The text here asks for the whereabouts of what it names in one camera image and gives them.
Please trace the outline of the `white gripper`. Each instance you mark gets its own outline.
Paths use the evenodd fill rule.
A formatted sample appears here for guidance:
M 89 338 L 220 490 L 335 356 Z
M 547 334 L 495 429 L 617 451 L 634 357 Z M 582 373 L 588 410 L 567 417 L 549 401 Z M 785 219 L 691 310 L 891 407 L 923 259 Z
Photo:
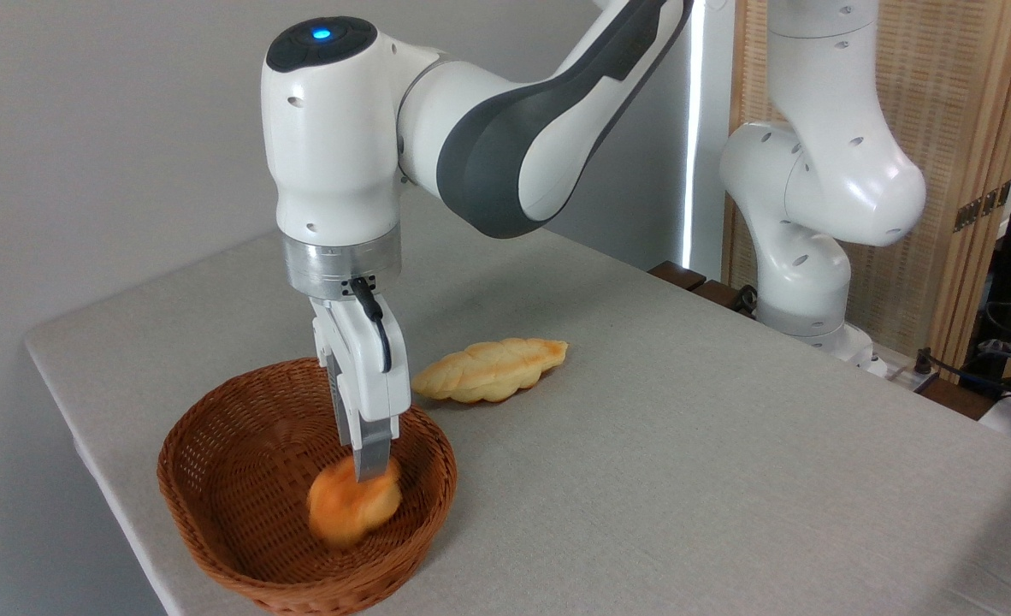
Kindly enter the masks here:
M 356 300 L 310 298 L 319 364 L 331 356 L 345 376 L 346 389 L 334 397 L 334 420 L 339 443 L 352 446 L 357 483 L 385 475 L 399 416 L 411 408 L 403 333 L 385 298 L 373 299 L 381 307 L 381 328 Z

